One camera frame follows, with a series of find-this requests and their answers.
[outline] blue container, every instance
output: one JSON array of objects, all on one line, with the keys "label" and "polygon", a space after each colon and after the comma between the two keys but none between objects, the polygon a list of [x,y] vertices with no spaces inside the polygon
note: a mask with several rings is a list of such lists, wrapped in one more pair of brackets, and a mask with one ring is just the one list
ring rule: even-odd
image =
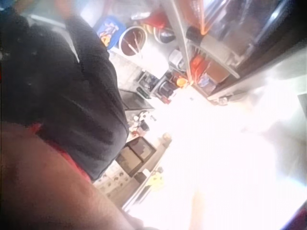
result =
[{"label": "blue container", "polygon": [[126,26],[117,20],[116,17],[107,16],[96,32],[107,49],[111,49],[118,43],[120,36],[125,31]]}]

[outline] black shirt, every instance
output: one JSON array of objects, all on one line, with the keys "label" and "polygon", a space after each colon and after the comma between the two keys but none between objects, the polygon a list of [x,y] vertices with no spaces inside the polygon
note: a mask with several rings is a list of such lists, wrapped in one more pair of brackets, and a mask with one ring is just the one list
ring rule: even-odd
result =
[{"label": "black shirt", "polygon": [[109,53],[81,18],[66,21],[80,62],[64,38],[1,13],[1,120],[39,122],[39,135],[69,153],[92,180],[125,145],[128,126]]}]

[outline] dark jacket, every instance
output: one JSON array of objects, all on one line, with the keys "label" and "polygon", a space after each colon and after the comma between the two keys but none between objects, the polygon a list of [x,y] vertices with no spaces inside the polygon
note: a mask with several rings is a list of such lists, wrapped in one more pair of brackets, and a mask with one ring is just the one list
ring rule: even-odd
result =
[{"label": "dark jacket", "polygon": [[79,17],[66,21],[78,54],[49,28],[1,13],[1,120],[41,123],[41,138],[68,152],[92,180],[117,157],[128,126],[109,53]]}]

